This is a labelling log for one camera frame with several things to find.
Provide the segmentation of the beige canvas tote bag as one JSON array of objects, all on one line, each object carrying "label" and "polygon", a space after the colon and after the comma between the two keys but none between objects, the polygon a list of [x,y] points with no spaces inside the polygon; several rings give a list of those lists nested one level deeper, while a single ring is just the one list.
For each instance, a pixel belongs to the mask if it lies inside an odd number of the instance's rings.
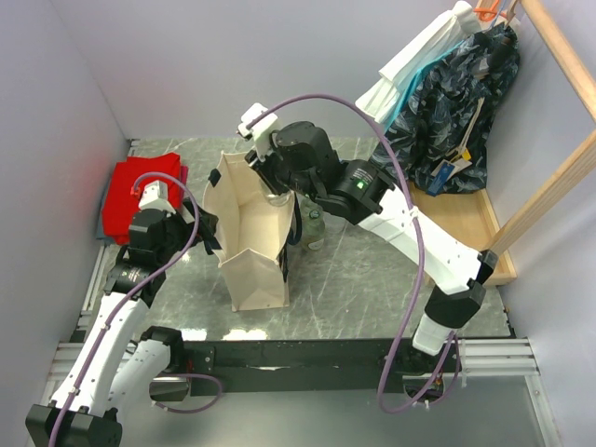
[{"label": "beige canvas tote bag", "polygon": [[264,199],[261,180],[243,153],[222,153],[205,188],[203,210],[218,217],[214,254],[229,291],[232,310],[289,304],[287,246],[295,194],[283,207]]}]

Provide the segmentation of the green cap bottle front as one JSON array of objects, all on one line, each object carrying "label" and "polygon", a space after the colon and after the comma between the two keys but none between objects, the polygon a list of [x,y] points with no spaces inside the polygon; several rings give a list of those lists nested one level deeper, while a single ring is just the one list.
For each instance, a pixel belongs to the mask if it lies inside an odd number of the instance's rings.
[{"label": "green cap bottle front", "polygon": [[291,199],[292,192],[287,191],[285,193],[276,194],[274,193],[265,183],[261,183],[262,193],[266,202],[274,207],[283,207]]}]

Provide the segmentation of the green cap glass bottle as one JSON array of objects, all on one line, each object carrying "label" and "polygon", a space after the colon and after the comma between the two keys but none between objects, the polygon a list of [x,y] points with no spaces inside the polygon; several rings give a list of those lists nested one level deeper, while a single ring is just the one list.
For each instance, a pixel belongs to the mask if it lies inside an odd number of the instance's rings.
[{"label": "green cap glass bottle", "polygon": [[325,240],[325,223],[322,212],[310,210],[303,218],[302,245],[306,250],[318,251]]}]

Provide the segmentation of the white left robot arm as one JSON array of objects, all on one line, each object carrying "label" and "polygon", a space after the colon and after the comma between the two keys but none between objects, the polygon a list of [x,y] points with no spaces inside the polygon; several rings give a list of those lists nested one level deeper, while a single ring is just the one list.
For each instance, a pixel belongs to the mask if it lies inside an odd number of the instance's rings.
[{"label": "white left robot arm", "polygon": [[203,243],[218,247],[218,219],[191,199],[180,210],[153,203],[136,212],[129,242],[108,271],[98,316],[61,386],[35,404],[25,425],[35,446],[117,446],[124,410],[161,373],[187,371],[180,331],[151,327],[129,360],[123,357],[166,279],[165,267]]}]

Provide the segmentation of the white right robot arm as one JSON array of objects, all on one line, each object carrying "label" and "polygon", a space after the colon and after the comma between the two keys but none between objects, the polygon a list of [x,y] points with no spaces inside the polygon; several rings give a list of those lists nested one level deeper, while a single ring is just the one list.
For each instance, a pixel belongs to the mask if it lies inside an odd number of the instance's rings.
[{"label": "white right robot arm", "polygon": [[327,133],[311,122],[241,124],[253,142],[249,166],[275,195],[308,196],[329,214],[373,233],[422,268],[435,283],[408,348],[419,371],[440,361],[450,332],[480,310],[496,257],[458,241],[416,207],[390,176],[363,159],[343,160]]}]

